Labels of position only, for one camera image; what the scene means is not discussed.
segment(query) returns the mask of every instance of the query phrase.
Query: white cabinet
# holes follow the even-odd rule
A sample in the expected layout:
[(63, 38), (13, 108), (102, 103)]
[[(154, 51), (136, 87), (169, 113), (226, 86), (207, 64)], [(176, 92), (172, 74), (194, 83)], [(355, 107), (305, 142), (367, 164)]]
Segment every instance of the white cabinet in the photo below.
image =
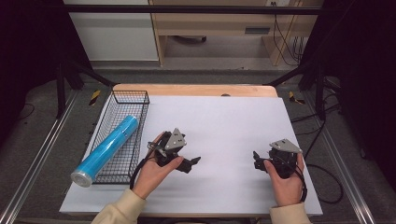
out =
[[(65, 4), (147, 5), (147, 0), (64, 0)], [(90, 61), (158, 61), (148, 13), (70, 13)]]

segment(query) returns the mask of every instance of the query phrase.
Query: hand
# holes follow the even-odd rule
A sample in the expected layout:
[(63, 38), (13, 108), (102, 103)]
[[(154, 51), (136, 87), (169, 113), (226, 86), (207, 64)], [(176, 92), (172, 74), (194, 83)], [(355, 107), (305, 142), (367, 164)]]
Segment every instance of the hand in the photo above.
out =
[(183, 157), (174, 158), (163, 167), (159, 166), (154, 158), (148, 160), (142, 167), (132, 191), (140, 198), (146, 199), (183, 160)]
[[(268, 160), (264, 161), (268, 175), (271, 177), (276, 203), (279, 207), (297, 204), (300, 202), (303, 182), (297, 174), (293, 173), (289, 178), (282, 179), (277, 174), (274, 165)], [(297, 166), (304, 170), (303, 155), (297, 155)]]

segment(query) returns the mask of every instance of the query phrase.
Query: black wire basket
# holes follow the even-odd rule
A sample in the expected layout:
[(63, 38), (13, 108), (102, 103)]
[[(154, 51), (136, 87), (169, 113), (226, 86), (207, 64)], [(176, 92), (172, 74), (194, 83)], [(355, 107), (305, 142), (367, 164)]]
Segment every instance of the black wire basket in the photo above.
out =
[(108, 98), (99, 128), (92, 137), (91, 152), (125, 119), (127, 115), (137, 118), (139, 125), (132, 136), (102, 168), (93, 184), (129, 184), (139, 160), (140, 141), (146, 115), (149, 110), (149, 95), (146, 91), (113, 91)]

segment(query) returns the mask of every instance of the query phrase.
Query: gray floor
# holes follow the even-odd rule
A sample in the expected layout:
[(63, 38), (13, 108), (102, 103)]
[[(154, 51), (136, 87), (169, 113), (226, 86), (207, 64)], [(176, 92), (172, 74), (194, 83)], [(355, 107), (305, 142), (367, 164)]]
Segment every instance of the gray floor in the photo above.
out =
[[(276, 68), (270, 66), (262, 42), (256, 38), (242, 40), (240, 38), (213, 37), (208, 38), (204, 44), (171, 39), (169, 44), (174, 46), (169, 48), (172, 50), (167, 51), (165, 60), (167, 64), (164, 67), (144, 64), (141, 67), (134, 67), (134, 69), (123, 67), (117, 71), (108, 70), (109, 67), (102, 67), (107, 69), (98, 69), (97, 72), (113, 81), (125, 83), (262, 84), (282, 76), (292, 68), (286, 65)], [(241, 46), (240, 50), (245, 49), (241, 53), (244, 58), (236, 57), (237, 51), (232, 49), (235, 45)], [(107, 88), (105, 86), (85, 75), (82, 77), (86, 84), (83, 90), (78, 91), (77, 100), (67, 122), (57, 136), (40, 175), (21, 207), (17, 217), (18, 221), (15, 223), (25, 223), (22, 222), (22, 219), (29, 217), (56, 219), (52, 223), (61, 223), (60, 220), (73, 220), (71, 223), (77, 223), (77, 220), (89, 221), (92, 219), (92, 217), (70, 217), (58, 212), (65, 192), (71, 184), (69, 175), (79, 164), (106, 98)], [(314, 95), (311, 91), (299, 92), (295, 85), (297, 81), (298, 77), (277, 87), (277, 93), (284, 99), (291, 119), (312, 114), (308, 104), (300, 105), (289, 100), (290, 91), (293, 91), (298, 97), (306, 98)], [(102, 91), (98, 102), (95, 105), (88, 105), (95, 90)], [(15, 124), (14, 128), (10, 130), (10, 137), (0, 150), (1, 210), (4, 210), (11, 200), (55, 121), (57, 109), (55, 82), (51, 81), (31, 90), (26, 103), (29, 105), (26, 105), (21, 112), (21, 118), (32, 111), (32, 105), (35, 110), (27, 118), (21, 119)], [(327, 99), (327, 107), (336, 104), (335, 97)], [(335, 109), (328, 113), (326, 130), (330, 133), (346, 162), (375, 223), (396, 223), (395, 192), (390, 188), (375, 162), (361, 158), (353, 133), (343, 115), (338, 112), (339, 110)], [(293, 123), (293, 129), (302, 149), (307, 149), (310, 146), (315, 133), (300, 133), (309, 133), (317, 128), (316, 119)], [(323, 134), (314, 144), (306, 162), (320, 165), (338, 176)], [(316, 168), (308, 167), (308, 170), (320, 198), (331, 201), (338, 197), (338, 186), (331, 177)], [(350, 202), (350, 197), (350, 195), (344, 195), (342, 201), (337, 204), (321, 203), (324, 215), (311, 217), (311, 220), (315, 223), (360, 223)]]

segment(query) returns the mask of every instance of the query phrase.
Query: beige sleeve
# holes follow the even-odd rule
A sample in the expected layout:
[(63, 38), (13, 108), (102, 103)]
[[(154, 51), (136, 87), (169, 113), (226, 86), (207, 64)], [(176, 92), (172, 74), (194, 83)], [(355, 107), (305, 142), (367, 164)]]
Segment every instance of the beige sleeve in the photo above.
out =
[(304, 203), (270, 209), (273, 224), (310, 224)]
[(92, 223), (135, 224), (145, 204), (145, 200), (126, 189), (119, 200), (106, 205)]

